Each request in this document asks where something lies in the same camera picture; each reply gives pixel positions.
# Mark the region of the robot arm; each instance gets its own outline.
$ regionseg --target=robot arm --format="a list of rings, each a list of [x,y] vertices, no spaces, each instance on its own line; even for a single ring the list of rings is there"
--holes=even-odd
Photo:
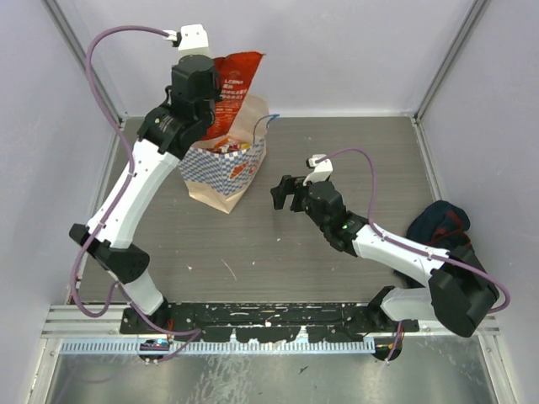
[[[148,254],[132,243],[133,235],[161,183],[213,124],[215,102],[221,100],[221,80],[210,58],[208,38],[202,26],[184,26],[180,33],[166,32],[169,33],[166,40],[178,47],[180,59],[172,67],[167,99],[147,114],[138,131],[139,139],[133,147],[135,171],[130,173],[129,167],[125,167],[109,197],[88,224],[76,224],[70,230],[70,237],[82,246],[101,224],[101,217],[116,199],[126,177],[133,176],[88,253],[123,284],[132,300],[159,326],[168,319],[167,301],[147,271]]]
[[[499,297],[495,286],[477,275],[433,259],[454,258],[484,272],[473,251],[457,248],[448,251],[426,247],[376,227],[368,220],[346,210],[343,198],[329,181],[331,162],[316,163],[324,155],[307,160],[313,172],[306,177],[285,175],[279,186],[271,189],[274,208],[284,207],[287,195],[294,195],[291,210],[305,212],[324,234],[329,244],[340,252],[383,263],[417,280],[423,288],[404,290],[386,287],[371,302],[378,305],[374,322],[437,320],[457,335],[470,337]],[[425,256],[399,247],[387,240],[425,251]]]

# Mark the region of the blue and white checkered pattern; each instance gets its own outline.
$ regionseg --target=blue and white checkered pattern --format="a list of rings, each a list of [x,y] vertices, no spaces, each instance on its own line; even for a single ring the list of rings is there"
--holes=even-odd
[[[215,191],[230,196],[247,186],[258,171],[266,147],[264,138],[256,138],[249,149],[218,154],[191,147],[179,162],[179,171],[185,181],[206,183]],[[245,168],[231,179],[235,167]]]

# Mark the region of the black cloth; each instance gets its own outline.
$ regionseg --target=black cloth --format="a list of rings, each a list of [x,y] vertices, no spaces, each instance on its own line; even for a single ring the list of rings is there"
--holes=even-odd
[[[437,200],[429,205],[410,225],[406,238],[425,246],[445,248],[452,251],[456,247],[472,248],[472,243],[464,231],[470,228],[466,212],[445,200]],[[422,284],[395,271],[404,279],[409,288],[421,288]]]

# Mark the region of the black metal mounting plate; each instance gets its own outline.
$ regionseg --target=black metal mounting plate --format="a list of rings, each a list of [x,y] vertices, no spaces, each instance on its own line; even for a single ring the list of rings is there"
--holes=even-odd
[[[397,323],[376,327],[369,320],[367,306],[357,303],[180,303],[169,305],[171,331],[202,330],[199,340],[224,343],[232,330],[240,343],[296,339],[302,327],[310,343],[362,341],[369,332],[396,332]],[[405,332],[419,331],[417,321],[403,322]],[[131,308],[124,310],[120,333],[155,334]]]

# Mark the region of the floor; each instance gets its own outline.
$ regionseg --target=floor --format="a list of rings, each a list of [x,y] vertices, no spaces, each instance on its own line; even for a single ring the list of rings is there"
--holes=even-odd
[[[127,121],[132,141],[140,123]],[[347,146],[362,146],[374,158],[376,222],[403,234],[432,202],[410,119],[280,119],[269,129],[268,154],[257,177],[230,215],[191,199],[179,171],[163,183],[135,236],[135,244],[151,256],[157,287],[171,301],[368,301],[383,286],[400,284],[389,268],[334,251],[306,215],[273,210],[270,188],[282,175],[305,175],[312,154]],[[119,150],[109,189],[125,162]],[[333,163],[335,188],[350,210],[366,215],[368,164],[357,153]],[[110,282],[88,260],[83,300],[103,300]]]
[[[104,383],[84,383],[103,380]],[[159,366],[134,355],[61,355],[47,404],[491,404],[476,338],[406,336],[386,366],[369,354],[180,354]]]

